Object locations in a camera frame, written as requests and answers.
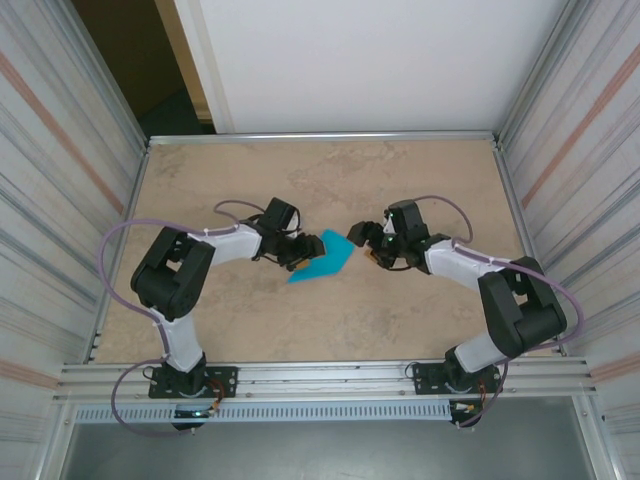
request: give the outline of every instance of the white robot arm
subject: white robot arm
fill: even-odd
[[[514,264],[541,274],[535,259],[492,258],[455,245],[446,235],[431,235],[413,200],[390,205],[383,224],[365,221],[354,225],[348,238],[359,247],[366,244],[371,249],[369,256],[386,270],[416,268],[480,294],[487,332],[445,354],[443,381],[455,391],[468,390],[496,363],[518,357],[567,327],[551,287],[508,268]],[[404,259],[407,267],[395,268],[398,259]],[[526,300],[519,303],[516,296],[526,296]]]
[[[301,233],[296,207],[273,198],[264,213],[222,235],[194,235],[164,228],[131,279],[140,302],[156,317],[169,354],[162,365],[168,384],[183,396],[197,394],[206,357],[198,343],[192,310],[209,269],[239,259],[267,257],[289,271],[324,255],[322,241]]]

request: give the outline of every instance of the blue object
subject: blue object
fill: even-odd
[[[318,277],[326,277],[327,275],[335,275],[344,264],[347,263],[349,257],[353,253],[355,245],[345,237],[333,230],[325,230],[320,235],[322,243],[324,243],[325,255],[323,257],[312,258],[311,264],[302,270],[296,270],[289,277],[288,283],[303,282]]]

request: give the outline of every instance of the vent grille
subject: vent grille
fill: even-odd
[[[447,400],[341,401],[226,403],[208,419],[177,419],[176,409],[199,410],[193,405],[122,405],[120,416],[129,423],[314,422],[356,420],[451,420]],[[108,405],[86,405],[78,410],[76,423],[114,423]]]

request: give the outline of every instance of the white wall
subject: white wall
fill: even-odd
[[[221,133],[493,129],[566,0],[176,0]]]

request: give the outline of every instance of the mounting plate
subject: mounting plate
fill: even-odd
[[[411,365],[413,372],[413,386],[416,395],[443,395],[443,394],[480,394],[480,380],[484,382],[487,393],[495,393],[500,383],[500,371],[494,367],[487,367],[478,372],[478,381],[469,389],[457,391],[446,381],[443,363],[414,363]]]
[[[149,386],[149,398],[217,398],[218,393],[214,392],[209,379],[216,379],[224,387],[224,398],[234,398],[238,385],[238,367],[217,367],[207,366],[205,368],[205,386],[199,394],[185,396],[180,392],[173,391],[169,379],[162,367],[154,367],[151,374],[151,384]]]

